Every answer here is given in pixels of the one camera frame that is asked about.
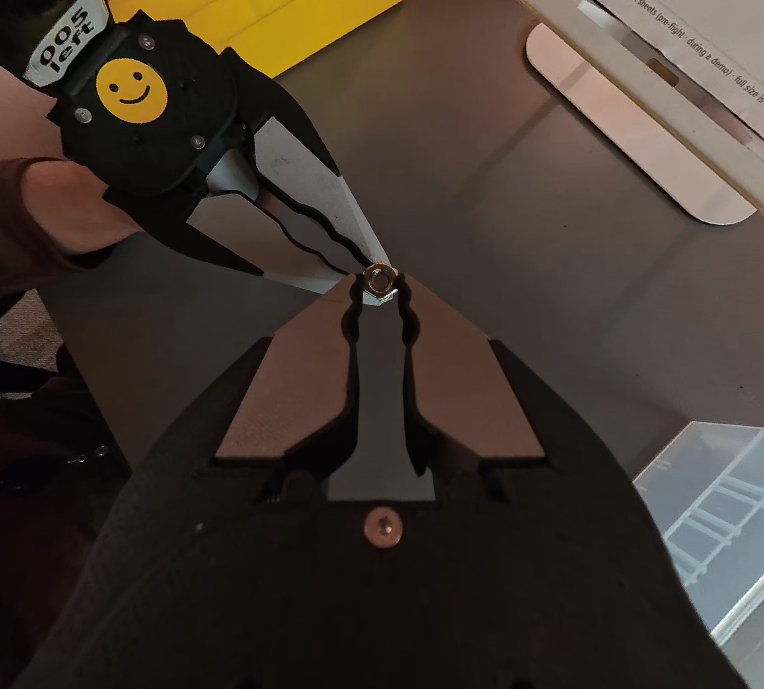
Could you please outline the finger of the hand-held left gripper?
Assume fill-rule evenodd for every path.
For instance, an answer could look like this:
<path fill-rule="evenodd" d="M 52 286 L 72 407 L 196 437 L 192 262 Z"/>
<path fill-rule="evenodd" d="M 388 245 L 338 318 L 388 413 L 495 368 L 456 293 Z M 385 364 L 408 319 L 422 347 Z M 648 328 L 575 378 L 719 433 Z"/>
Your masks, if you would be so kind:
<path fill-rule="evenodd" d="M 342 271 L 391 264 L 345 179 L 276 118 L 254 135 L 254 159 L 263 184 L 277 199 L 273 215 L 301 245 Z"/>
<path fill-rule="evenodd" d="M 226 154 L 207 177 L 209 195 L 188 222 L 259 267 L 266 279 L 324 294 L 358 262 L 313 218 L 292 210 L 241 154 Z"/>

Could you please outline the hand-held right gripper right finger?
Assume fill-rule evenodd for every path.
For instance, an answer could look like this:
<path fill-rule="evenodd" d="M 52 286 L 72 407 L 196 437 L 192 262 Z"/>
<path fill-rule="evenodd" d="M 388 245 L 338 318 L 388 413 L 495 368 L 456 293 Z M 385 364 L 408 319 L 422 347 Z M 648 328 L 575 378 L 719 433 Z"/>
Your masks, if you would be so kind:
<path fill-rule="evenodd" d="M 409 275 L 397 278 L 406 450 L 419 476 L 447 483 L 546 458 L 491 340 Z"/>

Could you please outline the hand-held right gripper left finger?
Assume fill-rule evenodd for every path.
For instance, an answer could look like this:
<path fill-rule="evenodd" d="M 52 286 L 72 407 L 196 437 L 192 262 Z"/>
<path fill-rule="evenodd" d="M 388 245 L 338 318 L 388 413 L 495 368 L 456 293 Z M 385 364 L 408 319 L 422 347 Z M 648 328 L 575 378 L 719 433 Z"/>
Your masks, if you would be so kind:
<path fill-rule="evenodd" d="M 362 284 L 349 275 L 278 329 L 215 453 L 222 465 L 331 476 L 358 441 Z"/>

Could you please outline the steel hex nut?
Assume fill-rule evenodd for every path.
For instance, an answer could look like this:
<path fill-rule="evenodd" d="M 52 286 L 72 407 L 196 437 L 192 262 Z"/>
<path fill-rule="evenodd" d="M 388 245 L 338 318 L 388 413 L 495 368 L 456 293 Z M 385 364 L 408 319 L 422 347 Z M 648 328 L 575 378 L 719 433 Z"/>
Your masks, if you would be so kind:
<path fill-rule="evenodd" d="M 362 274 L 364 291 L 382 296 L 397 290 L 398 272 L 390 264 L 377 262 L 366 268 Z"/>

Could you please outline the clear plastic bin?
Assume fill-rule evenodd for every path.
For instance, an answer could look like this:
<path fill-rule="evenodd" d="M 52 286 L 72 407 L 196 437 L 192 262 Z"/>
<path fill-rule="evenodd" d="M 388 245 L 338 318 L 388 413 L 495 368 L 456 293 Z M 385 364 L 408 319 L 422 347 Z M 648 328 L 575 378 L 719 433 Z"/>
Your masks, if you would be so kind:
<path fill-rule="evenodd" d="M 723 646 L 762 604 L 763 429 L 690 422 L 634 486 L 686 594 Z"/>

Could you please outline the person's dark jacket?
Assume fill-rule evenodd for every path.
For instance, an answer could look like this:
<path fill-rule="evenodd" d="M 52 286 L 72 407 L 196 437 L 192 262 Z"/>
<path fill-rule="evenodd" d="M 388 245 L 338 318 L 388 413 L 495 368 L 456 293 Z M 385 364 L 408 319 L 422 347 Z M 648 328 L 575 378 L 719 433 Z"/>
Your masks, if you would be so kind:
<path fill-rule="evenodd" d="M 1 686 L 70 598 L 131 469 L 71 353 L 31 395 L 2 399 Z"/>

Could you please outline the white stand base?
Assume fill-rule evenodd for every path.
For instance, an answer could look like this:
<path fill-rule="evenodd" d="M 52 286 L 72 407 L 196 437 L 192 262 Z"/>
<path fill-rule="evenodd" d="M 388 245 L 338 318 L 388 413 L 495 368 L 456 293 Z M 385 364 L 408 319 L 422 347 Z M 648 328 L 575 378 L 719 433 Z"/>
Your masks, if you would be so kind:
<path fill-rule="evenodd" d="M 754 205 L 547 26 L 525 46 L 530 64 L 683 210 L 712 226 L 736 225 Z"/>

